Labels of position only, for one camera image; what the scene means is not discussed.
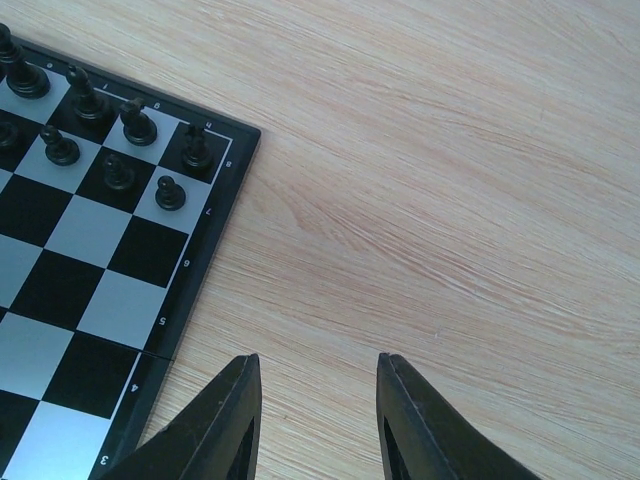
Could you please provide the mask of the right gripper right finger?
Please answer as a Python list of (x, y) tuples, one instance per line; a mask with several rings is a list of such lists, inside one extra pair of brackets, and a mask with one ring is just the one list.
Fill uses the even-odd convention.
[(381, 353), (376, 410), (387, 479), (536, 479), (399, 354)]

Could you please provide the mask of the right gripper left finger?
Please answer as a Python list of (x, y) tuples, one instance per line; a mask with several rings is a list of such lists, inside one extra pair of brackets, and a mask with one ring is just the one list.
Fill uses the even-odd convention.
[(102, 477), (253, 479), (260, 429), (259, 356), (237, 356), (168, 425)]

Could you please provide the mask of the black silver chess board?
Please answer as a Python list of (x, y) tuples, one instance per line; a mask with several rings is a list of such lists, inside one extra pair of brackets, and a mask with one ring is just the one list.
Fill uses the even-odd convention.
[[(142, 436), (261, 133), (12, 38), (50, 90), (15, 95), (1, 64), (1, 475), (97, 479)], [(108, 99), (106, 122), (76, 117), (70, 64)], [(148, 146), (123, 134), (119, 107), (136, 97), (157, 126)], [(204, 175), (181, 162), (191, 124), (211, 149)], [(77, 143), (76, 163), (46, 158), (45, 125)], [(109, 154), (135, 171), (131, 189), (104, 183)], [(155, 201), (163, 175), (186, 192), (177, 211)]]

